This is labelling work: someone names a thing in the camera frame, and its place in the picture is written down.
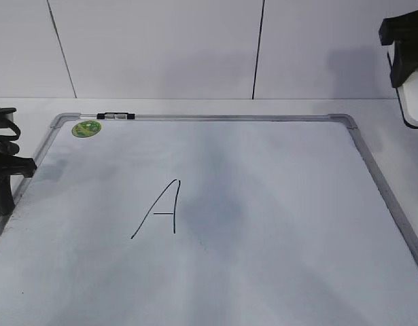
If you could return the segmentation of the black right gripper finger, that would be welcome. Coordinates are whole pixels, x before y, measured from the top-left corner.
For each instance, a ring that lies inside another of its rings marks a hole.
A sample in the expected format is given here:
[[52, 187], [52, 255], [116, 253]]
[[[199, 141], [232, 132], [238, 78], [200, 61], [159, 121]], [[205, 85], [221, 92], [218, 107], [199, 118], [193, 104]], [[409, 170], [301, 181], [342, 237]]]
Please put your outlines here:
[[394, 46], [390, 80], [399, 88], [418, 69], [418, 10], [383, 19], [379, 39], [382, 46]]

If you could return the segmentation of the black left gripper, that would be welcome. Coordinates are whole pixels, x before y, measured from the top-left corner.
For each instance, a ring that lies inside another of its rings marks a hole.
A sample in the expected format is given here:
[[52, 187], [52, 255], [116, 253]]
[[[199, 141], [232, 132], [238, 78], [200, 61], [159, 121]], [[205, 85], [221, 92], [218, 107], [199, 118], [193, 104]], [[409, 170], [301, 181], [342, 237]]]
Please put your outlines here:
[[10, 214], [15, 207], [10, 184], [10, 175], [22, 175], [30, 178], [37, 170], [32, 158], [21, 158], [16, 154], [20, 148], [15, 141], [20, 138], [21, 131], [13, 122], [15, 107], [0, 108], [0, 129], [10, 129], [13, 134], [0, 134], [0, 215]]

